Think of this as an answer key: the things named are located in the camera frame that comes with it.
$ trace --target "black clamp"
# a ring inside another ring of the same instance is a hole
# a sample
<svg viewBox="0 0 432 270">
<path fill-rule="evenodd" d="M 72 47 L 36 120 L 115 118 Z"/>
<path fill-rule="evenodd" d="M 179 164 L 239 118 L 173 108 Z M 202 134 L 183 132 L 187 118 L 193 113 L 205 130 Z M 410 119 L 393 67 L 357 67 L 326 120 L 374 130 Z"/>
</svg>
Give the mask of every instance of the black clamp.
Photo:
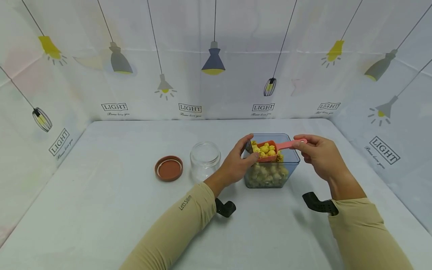
<svg viewBox="0 0 432 270">
<path fill-rule="evenodd" d="M 230 217 L 232 213 L 236 210 L 235 204 L 232 201 L 227 201 L 223 204 L 218 198 L 215 199 L 216 202 L 216 213 L 224 217 Z"/>
<path fill-rule="evenodd" d="M 305 193 L 302 197 L 311 210 L 321 213 L 330 213 L 332 216 L 339 214 L 339 210 L 331 200 L 320 201 L 314 192 Z"/>
</svg>

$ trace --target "backdrop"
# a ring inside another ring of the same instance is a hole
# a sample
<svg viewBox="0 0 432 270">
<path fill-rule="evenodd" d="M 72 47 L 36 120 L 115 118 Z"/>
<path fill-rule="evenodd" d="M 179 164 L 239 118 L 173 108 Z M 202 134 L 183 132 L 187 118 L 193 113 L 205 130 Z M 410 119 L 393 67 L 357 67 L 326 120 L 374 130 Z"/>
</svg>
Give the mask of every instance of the backdrop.
<svg viewBox="0 0 432 270">
<path fill-rule="evenodd" d="M 431 4 L 1 1 L 0 245 L 99 120 L 329 118 L 431 231 Z"/>
</svg>

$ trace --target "lamp illustration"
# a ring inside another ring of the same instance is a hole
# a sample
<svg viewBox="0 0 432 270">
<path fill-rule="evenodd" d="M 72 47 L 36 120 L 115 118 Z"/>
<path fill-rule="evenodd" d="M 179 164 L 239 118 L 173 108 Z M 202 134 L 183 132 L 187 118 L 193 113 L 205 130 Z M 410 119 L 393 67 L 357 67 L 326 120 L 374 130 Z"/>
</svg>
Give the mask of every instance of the lamp illustration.
<svg viewBox="0 0 432 270">
<path fill-rule="evenodd" d="M 47 114 L 40 109 L 39 107 L 34 107 L 30 101 L 25 97 L 25 95 L 21 92 L 21 90 L 18 88 L 18 86 L 16 86 L 15 82 L 12 80 L 12 78 L 6 73 L 6 71 L 0 67 L 0 69 L 6 74 L 6 76 L 10 79 L 10 81 L 12 82 L 12 84 L 15 86 L 15 88 L 19 91 L 19 93 L 23 96 L 23 98 L 27 101 L 27 103 L 32 107 L 33 111 L 32 111 L 32 116 L 33 119 L 35 120 L 36 124 L 45 132 L 50 131 L 50 129 L 52 128 L 53 124 L 50 120 L 50 118 L 47 116 Z"/>
<path fill-rule="evenodd" d="M 283 38 L 282 46 L 280 47 L 279 57 L 277 58 L 276 66 L 274 67 L 273 77 L 268 79 L 266 86 L 264 87 L 264 96 L 268 97 L 271 96 L 276 88 L 276 69 L 277 65 L 279 64 L 280 56 L 282 54 L 283 45 L 285 44 L 286 35 L 288 34 L 289 25 L 291 24 L 292 16 L 294 15 L 295 6 L 297 5 L 297 0 L 295 0 L 294 7 L 292 8 L 291 17 L 288 22 L 288 26 L 286 28 L 285 37 Z"/>
<path fill-rule="evenodd" d="M 368 70 L 365 72 L 365 75 L 373 80 L 374 82 L 378 81 L 379 78 L 384 74 L 384 72 L 387 70 L 387 68 L 390 66 L 391 61 L 396 57 L 397 50 L 402 46 L 402 44 L 405 42 L 405 40 L 408 38 L 408 36 L 412 33 L 414 28 L 419 24 L 419 22 L 423 19 L 423 17 L 426 15 L 426 13 L 429 11 L 429 9 L 432 7 L 432 4 L 429 6 L 429 8 L 423 13 L 423 15 L 420 17 L 420 19 L 417 21 L 417 23 L 414 25 L 414 27 L 411 29 L 411 31 L 407 34 L 407 36 L 403 39 L 403 41 L 399 44 L 399 46 L 391 50 L 391 52 L 386 53 L 384 59 L 379 60 L 375 64 L 373 64 Z"/>
<path fill-rule="evenodd" d="M 158 90 L 155 93 L 160 93 L 160 98 L 162 98 L 163 96 L 165 96 L 165 100 L 168 101 L 168 94 L 170 94 L 171 97 L 174 97 L 174 95 L 172 94 L 173 92 L 177 92 L 175 91 L 172 86 L 165 80 L 165 74 L 162 72 L 162 65 L 161 65 L 161 59 L 159 57 L 159 50 L 158 50 L 158 44 L 156 42 L 156 35 L 155 35 L 155 29 L 153 27 L 153 20 L 152 20 L 152 13 L 150 11 L 150 4 L 149 4 L 149 0 L 147 0 L 147 6 L 149 7 L 149 14 L 150 14 L 150 22 L 152 24 L 152 30 L 153 30 L 153 38 L 155 40 L 155 46 L 156 46 L 156 53 L 158 55 L 158 60 L 159 60 L 159 68 L 161 70 L 161 75 L 159 75 L 161 82 L 159 83 L 159 87 Z"/>
<path fill-rule="evenodd" d="M 210 44 L 210 56 L 207 59 L 207 62 L 204 64 L 201 69 L 202 72 L 208 75 L 219 75 L 220 73 L 225 71 L 225 67 L 223 66 L 222 60 L 220 59 L 219 52 L 220 49 L 217 47 L 216 42 L 216 3 L 215 0 L 215 22 L 214 22 L 214 32 L 213 32 L 213 41 Z"/>
<path fill-rule="evenodd" d="M 111 43 L 109 49 L 112 51 L 111 54 L 111 66 L 114 72 L 121 74 L 132 74 L 132 67 L 127 61 L 126 57 L 121 53 L 121 49 L 112 39 L 111 31 L 109 30 L 105 14 L 102 11 L 101 3 L 98 0 L 99 8 L 101 9 L 102 16 L 104 17 L 105 25 L 107 26 L 109 36 L 111 38 Z"/>
<path fill-rule="evenodd" d="M 342 56 L 342 47 L 343 43 L 345 42 L 343 40 L 343 37 L 345 36 L 346 32 L 348 31 L 349 26 L 351 25 L 351 22 L 353 21 L 354 17 L 357 14 L 357 11 L 359 10 L 359 7 L 363 3 L 363 0 L 360 0 L 359 5 L 357 6 L 356 11 L 354 12 L 354 15 L 351 17 L 351 20 L 348 23 L 348 26 L 345 29 L 345 32 L 343 32 L 342 38 L 340 40 L 336 40 L 333 47 L 330 49 L 330 51 L 326 54 L 327 57 L 321 58 L 321 60 L 324 60 L 324 62 L 321 64 L 322 66 L 325 65 L 325 68 L 328 68 L 330 63 L 334 66 L 336 63 L 336 60 L 340 60 L 341 58 L 339 56 Z"/>
<path fill-rule="evenodd" d="M 61 66 L 63 66 L 63 63 L 67 64 L 65 60 L 67 59 L 67 57 L 64 56 L 61 51 L 54 45 L 53 41 L 49 36 L 44 35 L 42 29 L 39 27 L 39 24 L 36 22 L 36 19 L 33 17 L 33 14 L 30 12 L 24 0 L 21 0 L 21 2 L 24 4 L 25 8 L 29 12 L 30 16 L 32 17 L 33 21 L 35 22 L 36 26 L 42 34 L 42 36 L 39 36 L 39 41 L 41 42 L 42 49 L 44 49 L 45 54 L 48 56 L 48 61 L 51 60 L 53 62 L 53 65 L 55 65 L 56 61 Z"/>
<path fill-rule="evenodd" d="M 369 110 L 373 111 L 373 114 L 368 115 L 369 118 L 374 117 L 371 124 L 373 124 L 377 119 L 379 119 L 379 126 L 382 125 L 383 120 L 385 120 L 388 124 L 391 124 L 390 122 L 390 116 L 391 116 L 391 107 L 393 104 L 399 99 L 399 96 L 404 92 L 408 86 L 413 82 L 413 80 L 423 71 L 423 69 L 429 65 L 429 63 L 432 62 L 432 59 L 429 60 L 429 62 L 420 69 L 419 72 L 410 80 L 410 82 L 402 89 L 402 91 L 391 98 L 391 100 L 387 103 L 384 103 L 382 105 L 379 105 L 375 108 L 369 108 Z"/>
</svg>

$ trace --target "arm sleeve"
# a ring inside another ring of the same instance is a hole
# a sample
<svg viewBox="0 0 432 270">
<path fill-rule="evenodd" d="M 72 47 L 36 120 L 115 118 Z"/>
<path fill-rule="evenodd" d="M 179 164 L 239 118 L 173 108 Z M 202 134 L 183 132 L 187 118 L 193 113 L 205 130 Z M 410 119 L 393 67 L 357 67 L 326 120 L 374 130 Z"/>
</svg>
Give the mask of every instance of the arm sleeve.
<svg viewBox="0 0 432 270">
<path fill-rule="evenodd" d="M 195 185 L 153 224 L 120 270 L 166 270 L 216 213 L 212 190 Z"/>
<path fill-rule="evenodd" d="M 347 270 L 413 269 L 368 198 L 332 201 L 339 214 L 330 227 Z"/>
</svg>

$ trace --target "left hand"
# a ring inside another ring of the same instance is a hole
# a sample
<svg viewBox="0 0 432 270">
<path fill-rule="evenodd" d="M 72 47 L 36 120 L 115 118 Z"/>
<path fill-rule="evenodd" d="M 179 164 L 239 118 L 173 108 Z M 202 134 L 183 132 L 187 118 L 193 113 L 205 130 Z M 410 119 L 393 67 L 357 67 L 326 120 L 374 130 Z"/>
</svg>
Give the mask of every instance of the left hand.
<svg viewBox="0 0 432 270">
<path fill-rule="evenodd" d="M 220 166 L 219 170 L 216 172 L 222 176 L 226 187 L 240 181 L 246 174 L 246 171 L 257 162 L 259 157 L 258 153 L 252 153 L 245 159 L 241 158 L 241 150 L 248 140 L 251 140 L 253 137 L 253 134 L 249 134 L 241 138 L 231 152 L 229 152 L 222 166 Z"/>
</svg>

